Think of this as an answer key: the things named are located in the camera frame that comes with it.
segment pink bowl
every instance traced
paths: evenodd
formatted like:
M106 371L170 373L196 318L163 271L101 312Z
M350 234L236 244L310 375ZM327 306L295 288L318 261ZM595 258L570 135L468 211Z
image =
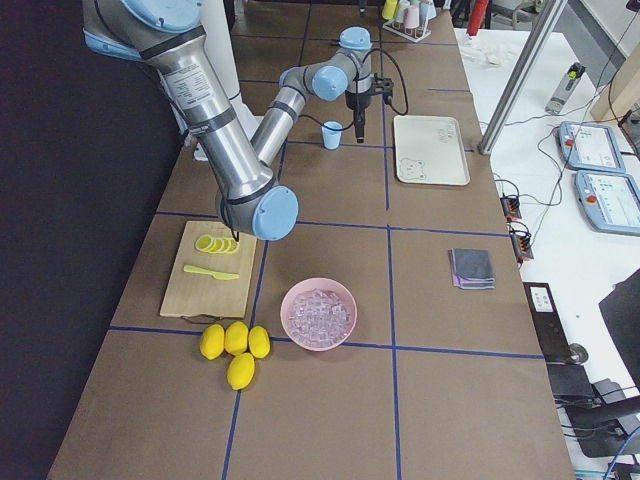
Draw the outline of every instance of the pink bowl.
M340 298L340 301L349 314L349 321L345 326L346 335L339 342L329 345L328 347L318 346L311 341L309 341L309 343L303 343L300 339L295 338L291 335L292 325L290 324L291 321L289 320L289 307L291 307L298 295L304 292L311 292L315 289L335 293ZM282 322L282 327L284 328L287 336L302 348L313 350L314 352L331 350L332 348L337 347L347 338L349 338L349 335L351 335L351 332L353 332L353 329L356 326L357 317L358 309L356 307L356 301L354 300L353 295L351 295L349 290L347 290L342 284L329 278L308 278L307 280L303 280L302 282L297 283L296 285L291 287L291 290L289 290L284 296L282 305L280 306L280 321Z

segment wooden cutting board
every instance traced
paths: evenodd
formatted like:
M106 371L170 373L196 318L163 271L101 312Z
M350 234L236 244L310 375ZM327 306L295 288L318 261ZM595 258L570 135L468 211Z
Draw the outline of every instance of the wooden cutting board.
M229 229L220 222L187 222L178 247L171 277L164 294L160 316L244 318L249 283L256 251L256 238L240 234L239 249L230 255L202 253L196 250L196 240L204 234L231 238ZM216 280L210 275L185 273L185 264L238 273L237 280Z

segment robotic arm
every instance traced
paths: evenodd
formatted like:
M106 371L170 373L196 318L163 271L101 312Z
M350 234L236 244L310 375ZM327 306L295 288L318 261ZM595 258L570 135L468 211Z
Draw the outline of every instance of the robotic arm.
M346 91L354 124L361 117L363 131L367 92L375 89L369 33L349 28L330 60L284 72L280 91L250 141L205 55L200 6L198 0L83 0L86 43L97 53L142 61L160 72L207 155L222 221L232 231L279 240L295 225L298 202L278 185L269 165L310 95L333 101Z

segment lemon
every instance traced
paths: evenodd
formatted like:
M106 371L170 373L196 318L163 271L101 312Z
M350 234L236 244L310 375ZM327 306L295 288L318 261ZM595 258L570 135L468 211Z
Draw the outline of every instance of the lemon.
M224 350L224 328L216 323L207 327L200 337L200 353L209 360L218 358Z
M249 351L256 358L264 358L271 351L269 333L264 327L257 325L249 332Z
M249 341L249 327L238 320L227 328L224 336L224 349L231 355L240 355L247 351Z
M241 353L229 364L227 382L234 390L245 388L251 383L256 371L256 361L250 353Z

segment white table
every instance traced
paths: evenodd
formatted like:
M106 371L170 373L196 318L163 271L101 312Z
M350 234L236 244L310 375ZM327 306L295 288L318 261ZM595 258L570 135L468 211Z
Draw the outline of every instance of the white table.
M465 31L456 30L481 122L491 119L528 35L528 32L480 30L471 46L468 46ZM577 60L564 36L553 33L508 122L544 115L544 106L562 75ZM588 104L594 94L591 81L584 75L563 113ZM593 120L588 110L583 108L563 117L549 116L525 124L506 126L491 154L493 172L518 185L521 194L528 193L543 202L549 202L559 176L559 167L540 153L536 145L551 132L553 126L564 120ZM481 123L481 128L484 130L486 123ZM622 151L632 151L622 134L618 141ZM555 139L548 138L541 147L562 166ZM638 159L625 155L624 160L627 172L638 182ZM574 176L571 170L564 171L560 182L562 203L549 208L544 219L542 216L546 207L528 198L521 200L523 223L531 232L540 229L533 245L535 259L525 262L520 273L525 282L549 283L568 341L583 345L589 352L590 359L584 366L590 381L594 383L610 378L626 387L633 382L611 341L598 303L612 291L616 283L640 268L640 237L605 234L592 229L577 201ZM498 189L502 188L507 194L515 193L510 185L498 184ZM635 390L626 393L627 396L636 394ZM606 462L610 459L585 457L574 439L568 439L567 445L577 470L606 469ZM630 457L623 457L622 461L631 463Z

